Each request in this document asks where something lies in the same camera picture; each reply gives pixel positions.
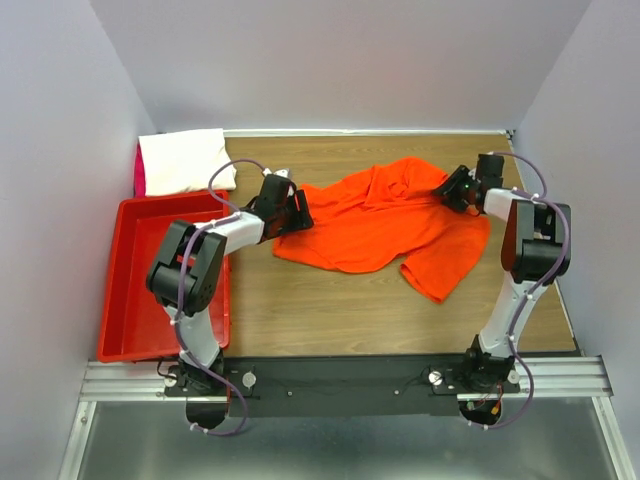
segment orange t-shirt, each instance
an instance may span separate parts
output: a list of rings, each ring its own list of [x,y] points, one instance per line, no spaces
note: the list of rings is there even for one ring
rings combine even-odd
[[[489,238],[486,217],[455,213],[431,195],[447,176],[408,157],[327,188],[303,185],[315,225],[276,238],[273,253],[347,273],[373,272],[406,255],[402,274],[442,303],[480,259]]]

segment red plastic bin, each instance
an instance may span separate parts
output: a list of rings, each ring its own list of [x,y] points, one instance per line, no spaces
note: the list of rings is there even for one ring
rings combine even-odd
[[[228,198],[227,192],[218,192]],[[228,215],[208,192],[125,200],[118,209],[97,357],[101,362],[146,360],[180,351],[169,316],[145,286],[149,268],[172,221],[205,222]],[[209,305],[220,348],[229,345],[231,285],[225,257]]]

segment wooden surface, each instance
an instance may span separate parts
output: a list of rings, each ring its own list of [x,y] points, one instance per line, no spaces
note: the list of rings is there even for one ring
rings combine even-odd
[[[478,153],[508,150],[503,136],[230,138],[232,159],[291,168],[298,183],[327,186],[346,175],[418,156],[448,172],[474,166]],[[505,186],[520,185],[512,160]],[[231,199],[245,204],[262,177],[238,166]],[[229,355],[320,355],[463,352],[489,318],[502,285],[504,224],[492,219],[484,256],[442,305],[415,291],[399,271],[402,259],[362,275],[329,272],[273,257],[271,244],[232,255]],[[540,299],[526,326],[523,351],[573,350],[555,288]]]

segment white towel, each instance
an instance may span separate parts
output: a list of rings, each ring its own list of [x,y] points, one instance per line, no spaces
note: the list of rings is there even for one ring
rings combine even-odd
[[[139,142],[148,197],[206,190],[211,175],[230,161],[221,128],[145,135]],[[233,190],[235,176],[233,165],[227,167],[213,187]]]

